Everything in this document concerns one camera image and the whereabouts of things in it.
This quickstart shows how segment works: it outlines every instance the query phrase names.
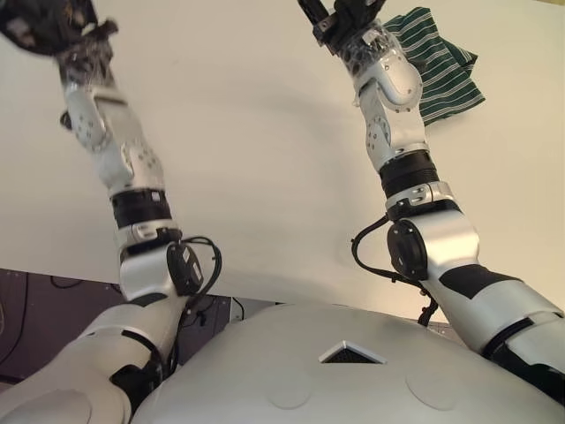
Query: black wire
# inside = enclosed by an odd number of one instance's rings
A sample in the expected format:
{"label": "black wire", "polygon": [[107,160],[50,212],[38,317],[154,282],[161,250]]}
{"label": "black wire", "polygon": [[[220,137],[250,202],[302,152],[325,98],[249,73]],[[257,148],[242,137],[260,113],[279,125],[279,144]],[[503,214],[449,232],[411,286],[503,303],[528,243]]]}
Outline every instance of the black wire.
{"label": "black wire", "polygon": [[61,285],[55,282],[55,278],[53,276],[49,276],[49,281],[51,282],[51,285],[57,289],[72,289],[74,287],[77,287],[78,285],[83,284],[85,281],[84,280],[77,280],[72,284],[69,285]]}
{"label": "black wire", "polygon": [[188,244],[210,246],[212,248],[212,251],[214,252],[213,259],[215,262],[214,270],[212,271],[212,275],[208,279],[207,283],[204,284],[204,287],[202,287],[202,289],[193,298],[189,299],[188,302],[186,302],[185,311],[187,311],[189,309],[194,309],[194,307],[196,307],[200,303],[202,298],[204,298],[204,296],[207,295],[207,293],[210,291],[210,289],[212,288],[212,286],[215,284],[216,280],[220,276],[220,273],[222,272],[222,252],[220,251],[218,246],[216,246],[214,242],[208,237],[204,237],[204,236],[190,237],[183,239],[182,242]]}
{"label": "black wire", "polygon": [[0,360],[0,367],[14,353],[14,351],[16,350],[16,347],[18,347],[19,342],[21,341],[21,338],[24,335],[24,326],[26,324],[26,316],[27,316],[27,300],[29,298],[29,273],[28,272],[26,272],[25,285],[26,285],[26,288],[24,289],[25,290],[24,291],[24,306],[23,306],[23,310],[22,310],[22,313],[21,313],[21,324],[19,325],[19,333],[18,333],[18,336],[16,337],[16,341],[14,342],[13,346],[10,348],[10,350]]}
{"label": "black wire", "polygon": [[418,318],[418,324],[427,327],[430,323],[430,319],[432,318],[432,315],[438,309],[438,303],[435,301],[432,295],[426,289],[424,289],[422,284],[417,280],[411,280],[394,271],[387,271],[385,269],[369,267],[359,259],[358,249],[361,240],[363,240],[371,232],[382,227],[387,222],[388,222],[388,216],[384,215],[376,223],[372,223],[368,227],[361,230],[361,232],[357,236],[355,236],[355,238],[351,241],[351,254],[353,255],[353,259],[355,260],[357,265],[362,269],[365,269],[373,274],[376,274],[377,276],[383,276],[385,278],[389,278],[393,283],[395,283],[396,281],[400,281],[401,283],[406,283],[423,290],[423,294],[425,294],[430,298],[430,305],[428,307],[422,308],[422,314]]}
{"label": "black wire", "polygon": [[409,285],[413,285],[415,287],[418,288],[422,288],[422,284],[420,284],[419,281],[415,281],[415,280],[410,280],[409,278],[406,278],[405,276],[402,276],[401,274],[398,274],[397,272],[394,271],[387,271],[385,269],[378,269],[378,268],[373,268],[373,267],[369,267],[368,265],[365,265],[360,259],[359,259],[359,255],[358,255],[358,249],[359,249],[359,244],[361,243],[361,240],[363,240],[367,235],[369,235],[371,232],[379,229],[380,227],[382,227],[385,223],[388,222],[388,216],[384,215],[379,221],[377,221],[376,223],[372,223],[371,225],[369,225],[368,227],[364,228],[363,230],[361,230],[361,232],[355,236],[355,238],[353,238],[351,240],[351,254],[353,255],[353,259],[355,260],[355,262],[357,263],[357,265],[359,267],[361,267],[362,269],[369,271],[373,274],[376,274],[377,276],[383,276],[385,278],[388,278],[389,280],[391,280],[393,283],[395,283],[396,281],[400,281],[401,283],[406,283]]}
{"label": "black wire", "polygon": [[418,318],[418,324],[427,327],[430,324],[430,319],[435,311],[438,310],[438,302],[428,293],[430,297],[430,305],[422,308],[422,315]]}
{"label": "black wire", "polygon": [[237,300],[236,298],[232,298],[232,299],[234,302],[236,302],[239,305],[239,307],[241,307],[241,321],[243,321],[245,319],[245,308],[239,300]]}
{"label": "black wire", "polygon": [[185,328],[187,328],[187,327],[190,327],[190,326],[194,325],[194,324],[196,323],[196,321],[197,321],[198,319],[201,319],[201,317],[206,313],[206,311],[207,311],[208,309],[210,309],[210,308],[214,305],[215,300],[216,300],[216,297],[214,297],[214,298],[212,299],[212,301],[210,302],[210,305],[208,305],[208,306],[205,307],[204,309],[200,309],[200,311],[196,311],[196,313],[194,314],[194,315],[195,315],[195,316],[194,316],[194,319],[193,319],[189,324],[182,325],[180,328],[181,328],[181,329],[185,329]]}

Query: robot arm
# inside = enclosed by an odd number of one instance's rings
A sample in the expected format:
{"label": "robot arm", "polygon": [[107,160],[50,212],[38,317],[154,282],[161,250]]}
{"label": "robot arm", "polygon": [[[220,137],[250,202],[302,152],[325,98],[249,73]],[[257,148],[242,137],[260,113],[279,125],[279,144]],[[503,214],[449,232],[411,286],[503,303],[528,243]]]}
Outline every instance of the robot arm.
{"label": "robot arm", "polygon": [[[30,3],[43,6],[42,0],[0,2],[0,28],[10,29],[19,47],[56,58],[68,108],[61,123],[93,158],[114,209],[126,303],[104,311],[45,368],[5,392],[0,422],[126,423],[173,371],[168,359],[180,322],[214,283],[221,257],[206,239],[216,267],[202,286],[198,259],[172,220],[162,166],[109,68],[108,36],[116,25],[98,25],[88,1],[49,0],[51,18],[71,34],[61,39],[60,26],[36,29],[29,10],[21,9]],[[95,28],[82,34],[87,20],[75,27],[69,16],[89,16]]]}
{"label": "robot arm", "polygon": [[563,311],[524,282],[478,262],[478,234],[439,179],[418,103],[422,81],[395,37],[374,21],[384,0],[298,0],[320,45],[353,79],[367,152],[387,195],[392,264],[418,280],[459,337],[565,404]]}

